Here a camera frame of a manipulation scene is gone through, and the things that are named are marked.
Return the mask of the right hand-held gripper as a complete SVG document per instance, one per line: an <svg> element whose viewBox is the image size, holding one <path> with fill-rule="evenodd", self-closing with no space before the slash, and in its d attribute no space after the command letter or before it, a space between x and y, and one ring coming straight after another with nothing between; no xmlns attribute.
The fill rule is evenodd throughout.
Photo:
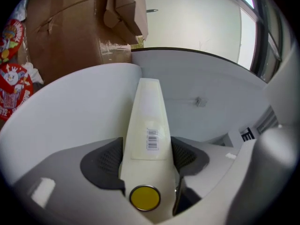
<svg viewBox="0 0 300 225"><path fill-rule="evenodd" d="M255 139L248 127L228 133L230 146ZM252 225L279 197L297 166L297 127L266 130L255 142L250 164L229 210L229 225Z"/></svg>

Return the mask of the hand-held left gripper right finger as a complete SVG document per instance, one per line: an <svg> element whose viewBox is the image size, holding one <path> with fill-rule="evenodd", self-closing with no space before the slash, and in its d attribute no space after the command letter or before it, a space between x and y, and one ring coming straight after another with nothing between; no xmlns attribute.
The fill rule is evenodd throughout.
<svg viewBox="0 0 300 225"><path fill-rule="evenodd" d="M172 137L179 197L171 225L233 225L228 216L244 181L252 141L240 149Z"/></svg>

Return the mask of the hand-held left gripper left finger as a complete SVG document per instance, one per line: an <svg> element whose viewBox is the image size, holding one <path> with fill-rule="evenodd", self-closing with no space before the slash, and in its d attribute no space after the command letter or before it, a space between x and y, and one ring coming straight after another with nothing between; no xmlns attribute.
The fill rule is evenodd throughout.
<svg viewBox="0 0 300 225"><path fill-rule="evenodd" d="M25 173L13 189L43 225L145 225L125 198L122 156L120 137L61 150Z"/></svg>

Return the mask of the cream rectangular box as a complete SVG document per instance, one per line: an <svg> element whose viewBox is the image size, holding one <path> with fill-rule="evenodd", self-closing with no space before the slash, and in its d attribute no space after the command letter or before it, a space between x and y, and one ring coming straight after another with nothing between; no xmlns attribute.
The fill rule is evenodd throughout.
<svg viewBox="0 0 300 225"><path fill-rule="evenodd" d="M165 103L158 79L141 78L133 103L120 179L125 196L153 224L173 217L176 169Z"/></svg>

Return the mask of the grey slatted vent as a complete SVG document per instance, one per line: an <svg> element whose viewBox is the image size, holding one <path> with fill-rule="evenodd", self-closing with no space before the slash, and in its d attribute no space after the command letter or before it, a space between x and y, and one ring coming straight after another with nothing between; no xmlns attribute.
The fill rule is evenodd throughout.
<svg viewBox="0 0 300 225"><path fill-rule="evenodd" d="M277 117L274 113L274 110L270 106L264 112L264 114L261 116L261 118L258 120L255 127L256 127L258 134L261 135L263 132L265 132L269 128L274 128L274 127L277 127L278 125L279 125L279 122L277 120Z"/></svg>

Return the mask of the white table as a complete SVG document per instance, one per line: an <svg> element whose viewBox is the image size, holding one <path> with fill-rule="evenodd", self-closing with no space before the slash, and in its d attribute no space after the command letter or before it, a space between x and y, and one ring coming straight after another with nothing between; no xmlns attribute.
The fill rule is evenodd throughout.
<svg viewBox="0 0 300 225"><path fill-rule="evenodd" d="M141 68L99 65L64 76L26 100L0 131L0 171L13 185L49 155L126 137Z"/></svg>

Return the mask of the red printed packet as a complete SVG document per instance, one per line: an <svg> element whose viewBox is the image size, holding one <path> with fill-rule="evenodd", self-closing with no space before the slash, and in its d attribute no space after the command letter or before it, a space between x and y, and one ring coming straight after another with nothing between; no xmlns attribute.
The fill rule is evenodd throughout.
<svg viewBox="0 0 300 225"><path fill-rule="evenodd" d="M8 20L0 37L0 64L7 63L18 52L24 38L24 27L17 19Z"/></svg>
<svg viewBox="0 0 300 225"><path fill-rule="evenodd" d="M33 82L24 67L7 63L0 67L0 120L9 117L33 95Z"/></svg>

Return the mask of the large taped cardboard box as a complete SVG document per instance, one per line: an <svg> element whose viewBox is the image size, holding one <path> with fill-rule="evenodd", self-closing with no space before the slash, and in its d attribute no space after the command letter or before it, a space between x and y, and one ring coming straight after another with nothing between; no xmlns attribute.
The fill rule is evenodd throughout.
<svg viewBox="0 0 300 225"><path fill-rule="evenodd" d="M131 62L131 47L104 24L106 3L28 1L27 48L31 63L46 84L84 68Z"/></svg>

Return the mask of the small cardboard box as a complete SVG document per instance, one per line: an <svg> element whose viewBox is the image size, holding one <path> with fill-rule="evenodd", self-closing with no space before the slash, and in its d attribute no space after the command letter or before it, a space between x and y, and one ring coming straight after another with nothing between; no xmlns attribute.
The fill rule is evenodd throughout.
<svg viewBox="0 0 300 225"><path fill-rule="evenodd" d="M125 43L138 44L138 37L148 36L145 0L107 0L104 24Z"/></svg>

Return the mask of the dark window frame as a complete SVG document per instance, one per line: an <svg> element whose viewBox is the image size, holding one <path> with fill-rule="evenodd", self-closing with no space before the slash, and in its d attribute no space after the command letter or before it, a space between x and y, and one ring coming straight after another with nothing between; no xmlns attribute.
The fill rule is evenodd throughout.
<svg viewBox="0 0 300 225"><path fill-rule="evenodd" d="M294 35L273 0L235 0L240 7L237 63L268 83L287 57Z"/></svg>

